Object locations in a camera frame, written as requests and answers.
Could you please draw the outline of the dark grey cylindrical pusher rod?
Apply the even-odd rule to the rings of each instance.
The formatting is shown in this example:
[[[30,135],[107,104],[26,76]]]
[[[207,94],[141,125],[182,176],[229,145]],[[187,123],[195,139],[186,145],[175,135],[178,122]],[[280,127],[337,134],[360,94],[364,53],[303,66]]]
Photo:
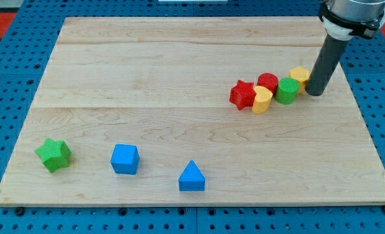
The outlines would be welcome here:
[[[305,86],[307,94],[321,96],[324,93],[347,44],[348,41],[326,36]]]

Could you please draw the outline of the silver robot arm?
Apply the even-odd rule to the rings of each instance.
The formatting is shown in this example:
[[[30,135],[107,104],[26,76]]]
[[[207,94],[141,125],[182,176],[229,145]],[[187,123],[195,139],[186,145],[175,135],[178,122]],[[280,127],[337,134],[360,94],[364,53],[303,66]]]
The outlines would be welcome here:
[[[359,36],[372,39],[385,23],[385,0],[322,1],[318,18],[327,36],[323,42],[305,91],[321,96],[349,41]]]

